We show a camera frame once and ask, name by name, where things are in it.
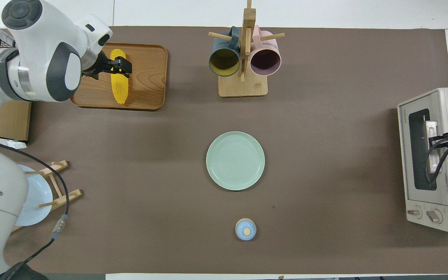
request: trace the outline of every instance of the yellow corn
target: yellow corn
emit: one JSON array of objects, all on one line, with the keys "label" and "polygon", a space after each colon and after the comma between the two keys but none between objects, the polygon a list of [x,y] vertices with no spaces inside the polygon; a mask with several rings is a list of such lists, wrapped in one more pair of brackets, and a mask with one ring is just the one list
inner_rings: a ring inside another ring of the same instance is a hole
[{"label": "yellow corn", "polygon": [[[119,56],[126,58],[126,53],[121,49],[114,49],[110,53],[110,59],[112,60]],[[114,92],[115,101],[119,104],[124,104],[129,92],[128,78],[122,74],[110,74],[110,79],[112,80],[112,91]]]}]

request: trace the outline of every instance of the mug rack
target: mug rack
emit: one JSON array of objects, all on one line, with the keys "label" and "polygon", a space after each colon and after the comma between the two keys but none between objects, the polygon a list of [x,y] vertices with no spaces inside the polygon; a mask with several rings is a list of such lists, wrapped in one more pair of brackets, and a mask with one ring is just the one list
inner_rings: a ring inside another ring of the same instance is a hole
[{"label": "mug rack", "polygon": [[[251,97],[264,96],[267,94],[267,76],[260,76],[250,68],[250,48],[252,31],[256,24],[256,9],[252,9],[252,1],[247,0],[247,7],[243,11],[243,24],[241,36],[238,41],[241,44],[240,60],[241,66],[236,74],[229,77],[218,77],[219,96],[221,97]],[[209,32],[210,37],[231,41],[231,37],[215,32]],[[279,39],[284,33],[272,34],[260,37],[261,41]]]}]

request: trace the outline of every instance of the mint green plate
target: mint green plate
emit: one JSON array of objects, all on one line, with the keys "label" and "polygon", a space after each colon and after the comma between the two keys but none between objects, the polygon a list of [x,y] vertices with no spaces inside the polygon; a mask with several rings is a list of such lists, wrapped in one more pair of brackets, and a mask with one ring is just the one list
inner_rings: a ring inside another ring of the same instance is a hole
[{"label": "mint green plate", "polygon": [[233,191],[244,190],[260,179],[265,167],[259,142],[240,131],[217,137],[206,153],[206,169],[217,185]]}]

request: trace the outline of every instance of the black button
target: black button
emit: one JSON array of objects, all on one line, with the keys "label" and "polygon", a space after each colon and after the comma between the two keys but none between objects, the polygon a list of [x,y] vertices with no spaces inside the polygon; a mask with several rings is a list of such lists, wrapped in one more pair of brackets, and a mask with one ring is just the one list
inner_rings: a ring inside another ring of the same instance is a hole
[{"label": "black button", "polygon": [[108,35],[108,34],[103,35],[103,37],[101,37],[98,40],[98,45],[104,46],[107,43],[108,39],[110,39],[110,35]]},{"label": "black button", "polygon": [[30,19],[31,21],[35,21],[36,18],[41,15],[41,11],[39,9],[40,8],[39,5],[33,5],[33,4],[36,4],[36,3],[35,2],[31,3],[31,5],[30,5],[30,12],[29,12],[29,14],[27,14],[27,18]]},{"label": "black button", "polygon": [[95,30],[94,27],[92,27],[92,25],[90,25],[89,23],[86,24],[86,28],[89,29],[89,31],[93,32]]},{"label": "black button", "polygon": [[9,11],[9,5],[6,5],[3,8],[3,12],[1,13],[1,18],[7,18],[9,16],[8,11]]},{"label": "black button", "polygon": [[24,18],[29,14],[30,7],[25,2],[17,2],[11,8],[9,13],[13,18]]},{"label": "black button", "polygon": [[27,22],[24,19],[8,18],[5,21],[5,24],[9,28],[14,28],[14,27],[24,27],[27,24]]}]

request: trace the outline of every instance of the cable connector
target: cable connector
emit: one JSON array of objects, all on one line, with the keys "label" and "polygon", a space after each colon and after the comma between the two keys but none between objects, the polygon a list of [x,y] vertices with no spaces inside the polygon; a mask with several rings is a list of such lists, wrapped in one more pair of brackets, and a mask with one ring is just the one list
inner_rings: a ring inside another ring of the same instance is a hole
[{"label": "cable connector", "polygon": [[51,235],[52,240],[57,240],[60,233],[63,231],[65,227],[65,221],[67,220],[68,215],[63,214],[62,217],[56,222],[55,228],[53,229],[53,234]]}]

